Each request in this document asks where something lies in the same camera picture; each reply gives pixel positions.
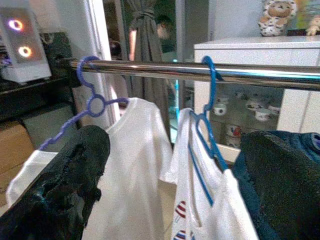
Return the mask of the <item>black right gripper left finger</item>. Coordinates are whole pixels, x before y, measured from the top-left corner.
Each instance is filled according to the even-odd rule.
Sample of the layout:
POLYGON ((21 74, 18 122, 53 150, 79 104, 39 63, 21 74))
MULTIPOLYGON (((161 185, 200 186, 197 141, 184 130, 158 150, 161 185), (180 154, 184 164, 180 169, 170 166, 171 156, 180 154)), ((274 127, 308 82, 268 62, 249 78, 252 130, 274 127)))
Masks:
POLYGON ((2 240, 80 240, 110 155, 110 138, 82 127, 0 218, 2 240))

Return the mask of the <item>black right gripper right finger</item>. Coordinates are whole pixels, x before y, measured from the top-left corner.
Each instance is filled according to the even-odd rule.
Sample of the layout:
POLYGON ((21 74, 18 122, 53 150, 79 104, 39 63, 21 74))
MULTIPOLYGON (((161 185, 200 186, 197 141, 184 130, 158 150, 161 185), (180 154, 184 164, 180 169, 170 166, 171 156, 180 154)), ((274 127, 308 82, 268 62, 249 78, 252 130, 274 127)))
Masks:
POLYGON ((320 238, 320 164, 267 131, 242 137, 241 153, 260 211, 282 240, 320 238))

